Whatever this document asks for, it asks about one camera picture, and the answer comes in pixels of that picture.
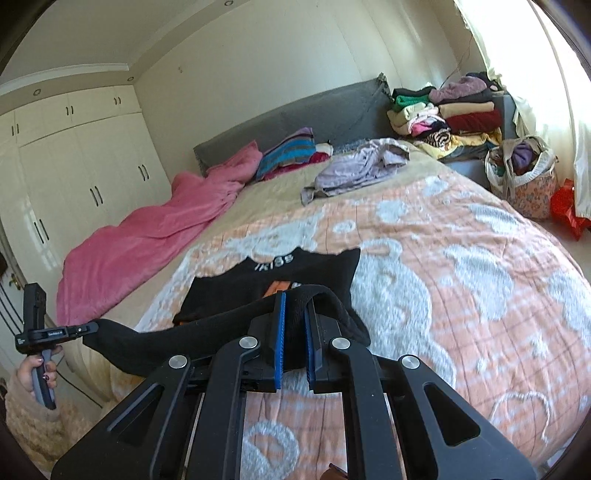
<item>person's hand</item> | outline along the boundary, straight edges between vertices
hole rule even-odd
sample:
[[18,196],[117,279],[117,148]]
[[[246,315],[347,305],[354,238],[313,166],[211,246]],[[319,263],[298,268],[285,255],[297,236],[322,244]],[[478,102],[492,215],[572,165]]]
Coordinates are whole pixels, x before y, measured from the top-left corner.
[[[58,347],[52,351],[51,354],[57,355],[61,352],[61,350],[61,346],[58,345]],[[42,363],[43,358],[41,355],[31,355],[22,361],[17,370],[18,381],[22,384],[25,390],[33,395],[33,397],[35,396],[35,392],[33,391],[33,379],[31,378],[31,372],[34,368],[39,367]],[[53,360],[46,362],[45,375],[43,375],[43,377],[45,378],[49,388],[57,387],[57,365]]]

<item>cabinet door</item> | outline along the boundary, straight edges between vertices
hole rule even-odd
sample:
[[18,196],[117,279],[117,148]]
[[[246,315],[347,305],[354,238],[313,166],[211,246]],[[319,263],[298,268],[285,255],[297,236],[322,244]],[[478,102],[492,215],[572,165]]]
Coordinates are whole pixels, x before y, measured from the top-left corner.
[[21,149],[21,164],[33,209],[64,260],[106,224],[76,138],[66,130],[26,145]]
[[115,87],[115,93],[119,103],[120,115],[142,111],[139,107],[138,98],[135,94],[133,85],[117,85]]
[[113,87],[68,93],[73,125],[82,125],[119,114],[119,101]]
[[125,166],[115,154],[116,138],[120,133],[107,118],[73,129],[84,153],[86,168],[93,177],[94,187],[111,225],[118,225],[139,205],[134,202],[133,185],[129,184]]
[[68,96],[56,95],[15,110],[19,147],[72,126]]
[[47,313],[55,319],[63,260],[33,211],[16,145],[0,152],[0,179],[0,218],[8,242],[26,281],[37,282],[46,291]]
[[136,151],[139,152],[140,166],[146,175],[146,183],[152,190],[154,204],[160,205],[169,201],[171,196],[170,182],[152,143],[144,116],[141,113],[135,113],[122,118],[127,125],[130,139]]
[[0,148],[4,144],[17,142],[17,128],[14,122],[14,112],[0,115]]

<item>double bed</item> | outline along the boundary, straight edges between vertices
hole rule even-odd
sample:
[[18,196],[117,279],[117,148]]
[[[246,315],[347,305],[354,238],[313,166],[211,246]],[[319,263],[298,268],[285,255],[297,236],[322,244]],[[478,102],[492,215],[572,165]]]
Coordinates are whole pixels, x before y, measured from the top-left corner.
[[[380,77],[300,100],[196,154],[212,166],[253,138],[265,150],[303,125],[317,142],[335,146],[391,136],[387,88]],[[325,164],[247,186],[182,254],[104,316],[141,332],[166,329],[195,276],[219,275],[246,257],[268,262],[296,247],[331,254],[359,247],[351,293],[370,350],[419,356],[541,464],[587,413],[591,286],[541,227],[407,145],[410,161],[391,179],[307,207],[300,190]],[[141,381],[81,341],[65,350],[71,369],[105,400],[121,400]],[[301,371],[286,374],[277,394],[248,395],[243,478],[319,478],[330,462],[346,466],[338,395],[311,395]]]

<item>pink blanket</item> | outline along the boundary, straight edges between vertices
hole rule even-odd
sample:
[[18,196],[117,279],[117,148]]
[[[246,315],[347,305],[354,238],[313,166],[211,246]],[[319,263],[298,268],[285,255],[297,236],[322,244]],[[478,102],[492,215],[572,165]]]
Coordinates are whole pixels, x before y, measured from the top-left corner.
[[180,173],[167,203],[140,208],[72,250],[57,290],[58,325],[100,317],[156,275],[233,205],[261,158],[253,142],[205,179]]

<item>gray headboard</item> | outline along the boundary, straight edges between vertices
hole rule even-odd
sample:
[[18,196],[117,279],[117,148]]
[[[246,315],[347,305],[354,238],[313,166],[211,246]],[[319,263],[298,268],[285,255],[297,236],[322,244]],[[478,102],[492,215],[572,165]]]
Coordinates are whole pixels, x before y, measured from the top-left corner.
[[219,134],[193,150],[202,173],[256,140],[261,151],[302,127],[312,127],[317,143],[335,147],[361,138],[391,137],[386,77],[318,93],[276,108]]

